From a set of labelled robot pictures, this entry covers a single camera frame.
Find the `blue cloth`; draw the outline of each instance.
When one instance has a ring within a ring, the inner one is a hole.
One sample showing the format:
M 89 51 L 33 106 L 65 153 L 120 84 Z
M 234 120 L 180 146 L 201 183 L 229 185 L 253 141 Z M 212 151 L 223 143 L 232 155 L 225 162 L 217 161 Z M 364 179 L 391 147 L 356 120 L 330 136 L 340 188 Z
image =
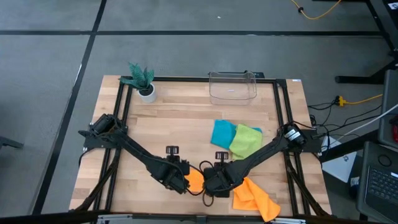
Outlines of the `blue cloth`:
M 260 128 L 253 128 L 256 131 L 262 133 Z M 213 134 L 211 135 L 211 143 L 216 146 L 223 147 L 224 149 L 229 149 L 232 140 L 236 135 L 236 125 L 226 121 L 217 119 L 214 123 Z

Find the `orange towel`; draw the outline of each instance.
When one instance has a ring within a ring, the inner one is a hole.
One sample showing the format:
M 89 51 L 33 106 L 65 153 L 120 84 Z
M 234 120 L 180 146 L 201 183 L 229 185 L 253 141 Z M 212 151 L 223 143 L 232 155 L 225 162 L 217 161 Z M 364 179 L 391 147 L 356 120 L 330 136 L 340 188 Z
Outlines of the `orange towel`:
M 278 216 L 280 206 L 273 202 L 267 193 L 248 177 L 234 189 L 233 208 L 238 210 L 260 211 L 262 219 L 269 222 Z
M 189 181 L 188 189 L 191 192 L 201 192 L 205 180 L 203 179 L 203 175 L 199 171 L 190 168 L 189 175 L 186 175 L 185 178 Z

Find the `wooden tabletop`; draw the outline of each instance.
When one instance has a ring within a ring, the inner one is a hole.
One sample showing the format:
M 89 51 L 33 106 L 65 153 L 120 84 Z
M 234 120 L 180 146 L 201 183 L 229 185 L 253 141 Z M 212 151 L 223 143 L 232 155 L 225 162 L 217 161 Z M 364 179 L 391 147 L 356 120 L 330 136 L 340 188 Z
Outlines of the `wooden tabletop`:
M 114 75 L 104 76 L 93 122 L 103 113 L 113 112 L 119 86 L 118 78 L 119 76 Z M 215 152 L 224 150 L 210 144 L 215 119 L 227 119 L 234 124 L 261 128 L 263 145 L 275 137 L 279 127 L 271 84 L 258 83 L 257 96 L 247 106 L 212 105 L 208 83 L 154 82 L 154 85 L 157 100 L 151 104 L 143 103 L 136 90 L 133 91 L 127 125 L 128 135 L 156 156 L 165 157 L 165 147 L 174 145 L 180 147 L 180 157 L 196 167 L 204 160 L 214 162 Z M 294 120 L 310 125 L 301 81 L 287 80 L 287 86 Z M 119 118 L 123 113 L 126 92 L 125 86 Z M 281 89 L 279 95 L 286 122 Z M 97 149 L 83 157 L 70 208 L 79 206 L 97 184 L 103 155 L 104 149 Z M 322 208 L 330 213 L 320 163 L 309 153 L 302 153 L 301 160 L 306 186 Z M 282 153 L 253 168 L 249 178 L 281 206 L 280 215 L 292 214 Z M 107 191 L 108 186 L 105 186 L 101 208 L 104 208 Z M 296 194 L 299 211 L 303 213 L 301 195 L 297 187 Z M 167 190 L 149 175 L 141 162 L 122 150 L 113 195 L 113 212 L 259 215 L 259 212 L 234 210 L 232 202 L 232 192 L 230 198 L 215 198 L 214 204 L 206 207 L 201 196 L 179 195 Z

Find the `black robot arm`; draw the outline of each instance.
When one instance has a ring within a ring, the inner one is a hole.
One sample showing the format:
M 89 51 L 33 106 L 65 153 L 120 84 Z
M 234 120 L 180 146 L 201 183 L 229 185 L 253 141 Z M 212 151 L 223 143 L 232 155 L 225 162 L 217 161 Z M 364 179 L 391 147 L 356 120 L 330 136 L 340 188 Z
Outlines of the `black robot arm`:
M 180 160 L 178 146 L 167 146 L 166 158 L 152 155 L 126 133 L 121 126 L 121 121 L 111 114 L 103 114 L 95 124 L 90 125 L 89 131 L 79 131 L 88 142 L 98 142 L 110 148 L 124 148 L 145 164 L 150 175 L 164 185 L 167 189 L 175 190 L 179 194 L 185 193 L 189 187 L 188 180 L 184 177 L 189 174 L 189 162 Z
M 295 124 L 284 125 L 272 142 L 249 157 L 205 168 L 203 173 L 206 194 L 215 197 L 229 197 L 229 191 L 241 185 L 243 178 L 249 174 L 252 168 L 280 151 L 302 147 L 306 142 L 307 139 Z

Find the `clear plastic container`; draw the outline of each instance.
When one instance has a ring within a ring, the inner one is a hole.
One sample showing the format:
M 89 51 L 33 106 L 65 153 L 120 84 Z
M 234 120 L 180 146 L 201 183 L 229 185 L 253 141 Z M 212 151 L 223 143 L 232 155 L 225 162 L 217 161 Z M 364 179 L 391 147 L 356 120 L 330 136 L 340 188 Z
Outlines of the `clear plastic container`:
M 257 96 L 252 72 L 209 73 L 210 101 L 214 105 L 248 105 Z

